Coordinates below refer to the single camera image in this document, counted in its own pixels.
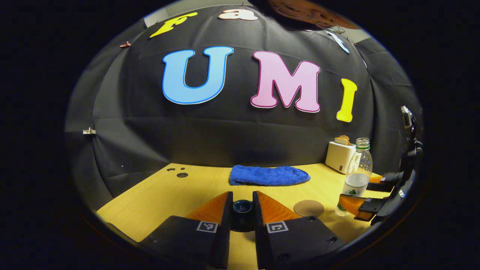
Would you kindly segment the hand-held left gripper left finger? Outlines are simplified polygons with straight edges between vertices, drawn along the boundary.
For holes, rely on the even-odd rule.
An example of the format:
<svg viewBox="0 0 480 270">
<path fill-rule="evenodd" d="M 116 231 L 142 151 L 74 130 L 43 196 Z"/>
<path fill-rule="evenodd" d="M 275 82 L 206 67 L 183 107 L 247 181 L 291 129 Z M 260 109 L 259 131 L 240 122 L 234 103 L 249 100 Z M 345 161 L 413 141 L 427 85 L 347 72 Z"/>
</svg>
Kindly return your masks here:
<svg viewBox="0 0 480 270">
<path fill-rule="evenodd" d="M 185 217 L 168 217 L 140 245 L 164 270 L 226 270 L 232 205 L 233 193 L 224 192 Z"/>
</svg>

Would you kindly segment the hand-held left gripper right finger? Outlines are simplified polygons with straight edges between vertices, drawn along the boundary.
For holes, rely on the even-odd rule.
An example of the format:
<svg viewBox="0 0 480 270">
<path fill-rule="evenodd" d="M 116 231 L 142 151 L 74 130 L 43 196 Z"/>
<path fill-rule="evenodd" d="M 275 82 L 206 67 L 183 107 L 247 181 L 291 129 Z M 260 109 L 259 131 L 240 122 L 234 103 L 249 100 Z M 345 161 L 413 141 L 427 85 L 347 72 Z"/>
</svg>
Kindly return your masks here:
<svg viewBox="0 0 480 270">
<path fill-rule="evenodd" d="M 252 196 L 259 269 L 323 270 L 345 245 L 317 217 L 301 217 L 260 191 Z"/>
</svg>

